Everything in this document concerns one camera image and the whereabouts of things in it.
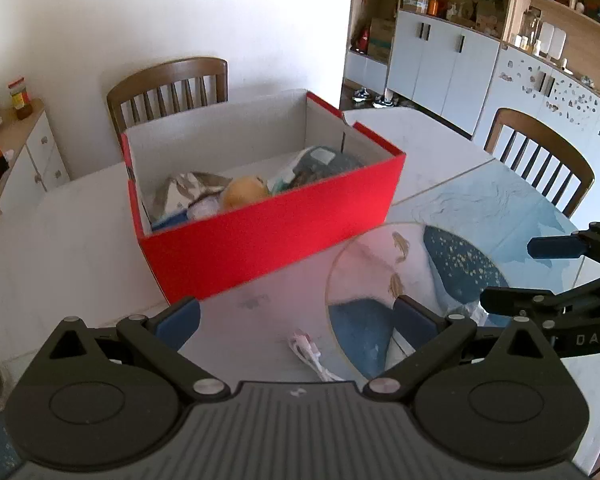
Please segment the pale purple packet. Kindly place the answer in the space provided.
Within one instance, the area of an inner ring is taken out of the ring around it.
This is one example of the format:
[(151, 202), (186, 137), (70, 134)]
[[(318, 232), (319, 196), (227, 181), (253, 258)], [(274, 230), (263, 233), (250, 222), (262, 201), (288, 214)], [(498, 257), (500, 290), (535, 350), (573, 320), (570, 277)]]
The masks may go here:
[(187, 219), (199, 221), (212, 218), (222, 211), (221, 195), (208, 195), (191, 203), (187, 208)]

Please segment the silver foil bag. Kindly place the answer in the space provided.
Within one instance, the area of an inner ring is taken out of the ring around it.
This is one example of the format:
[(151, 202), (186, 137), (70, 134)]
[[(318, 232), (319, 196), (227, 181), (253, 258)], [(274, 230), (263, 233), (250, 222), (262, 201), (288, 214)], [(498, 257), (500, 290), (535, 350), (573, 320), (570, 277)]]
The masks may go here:
[(149, 218), (157, 221), (174, 212), (186, 210), (204, 198), (220, 194), (231, 180), (208, 172), (186, 172), (167, 177), (149, 201)]

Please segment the blue white small packet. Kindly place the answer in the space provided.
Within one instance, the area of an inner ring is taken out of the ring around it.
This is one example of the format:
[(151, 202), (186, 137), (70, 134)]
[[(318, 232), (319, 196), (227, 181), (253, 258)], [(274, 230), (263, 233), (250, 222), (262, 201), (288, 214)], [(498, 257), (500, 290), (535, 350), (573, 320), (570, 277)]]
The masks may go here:
[(179, 226), (180, 224), (188, 222), (188, 210), (187, 209), (179, 209), (177, 211), (173, 211), (170, 214), (165, 214), (159, 220), (156, 220), (151, 225), (152, 232), (162, 231), (164, 229), (174, 228), (174, 226)]

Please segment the wooden chair at right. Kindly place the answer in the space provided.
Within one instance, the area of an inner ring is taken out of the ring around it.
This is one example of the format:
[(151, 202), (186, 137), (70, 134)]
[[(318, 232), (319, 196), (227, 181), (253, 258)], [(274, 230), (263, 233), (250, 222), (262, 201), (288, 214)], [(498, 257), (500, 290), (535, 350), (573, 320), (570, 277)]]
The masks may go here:
[(484, 150), (571, 218), (594, 183), (584, 156), (560, 134), (519, 110), (495, 113)]

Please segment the pink white small wrapper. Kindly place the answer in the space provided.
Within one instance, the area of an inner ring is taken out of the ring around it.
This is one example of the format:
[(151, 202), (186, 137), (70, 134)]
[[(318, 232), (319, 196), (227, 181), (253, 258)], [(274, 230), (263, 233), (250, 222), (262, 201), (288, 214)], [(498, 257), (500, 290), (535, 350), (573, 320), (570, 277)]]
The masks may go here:
[(320, 378), (321, 382), (343, 382), (343, 378), (332, 373), (321, 363), (321, 351), (307, 333), (302, 330), (293, 333), (288, 339), (288, 346), (294, 355)]

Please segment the red cardboard box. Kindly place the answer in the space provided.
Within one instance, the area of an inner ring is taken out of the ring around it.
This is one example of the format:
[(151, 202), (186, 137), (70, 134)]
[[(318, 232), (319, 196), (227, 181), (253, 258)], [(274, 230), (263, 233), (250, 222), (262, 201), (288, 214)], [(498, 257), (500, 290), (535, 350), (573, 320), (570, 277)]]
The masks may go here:
[[(121, 141), (137, 241), (170, 302), (206, 299), (379, 226), (406, 159), (306, 89), (145, 122)], [(172, 174), (276, 170), (311, 146), (351, 155), (362, 166), (208, 219), (151, 229), (151, 197)]]

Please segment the white low sideboard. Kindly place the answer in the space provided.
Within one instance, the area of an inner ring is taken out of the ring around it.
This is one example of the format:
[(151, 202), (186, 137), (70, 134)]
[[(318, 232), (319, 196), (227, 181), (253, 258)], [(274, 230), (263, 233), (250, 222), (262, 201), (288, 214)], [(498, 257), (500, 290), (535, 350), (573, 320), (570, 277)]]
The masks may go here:
[(70, 181), (43, 101), (34, 99), (32, 110), (23, 120), (3, 110), (0, 148), (9, 168), (0, 181), (1, 212), (34, 205)]

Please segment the wooden chair behind box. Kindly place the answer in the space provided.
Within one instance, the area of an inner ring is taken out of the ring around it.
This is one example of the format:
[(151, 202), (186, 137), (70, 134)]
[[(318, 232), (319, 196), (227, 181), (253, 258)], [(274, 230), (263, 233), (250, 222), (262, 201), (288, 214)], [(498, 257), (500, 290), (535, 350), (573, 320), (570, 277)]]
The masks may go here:
[(126, 129), (228, 100), (228, 62), (194, 56), (157, 64), (112, 88), (107, 106), (119, 143)]

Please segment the red lidded sauce jar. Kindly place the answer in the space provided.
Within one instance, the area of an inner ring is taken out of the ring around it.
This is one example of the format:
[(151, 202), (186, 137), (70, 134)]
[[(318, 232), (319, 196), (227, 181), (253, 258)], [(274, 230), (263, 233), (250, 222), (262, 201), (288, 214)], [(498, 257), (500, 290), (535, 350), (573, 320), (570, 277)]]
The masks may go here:
[(17, 118), (19, 120), (28, 118), (33, 113), (33, 106), (28, 95), (26, 78), (20, 77), (10, 82), (7, 88)]

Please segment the white wall cabinet unit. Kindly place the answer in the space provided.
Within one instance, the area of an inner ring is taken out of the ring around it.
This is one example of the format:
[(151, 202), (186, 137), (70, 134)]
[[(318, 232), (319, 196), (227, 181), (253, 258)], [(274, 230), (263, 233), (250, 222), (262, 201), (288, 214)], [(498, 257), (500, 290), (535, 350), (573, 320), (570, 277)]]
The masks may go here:
[(477, 143), (520, 110), (600, 166), (600, 0), (352, 0), (343, 79)]

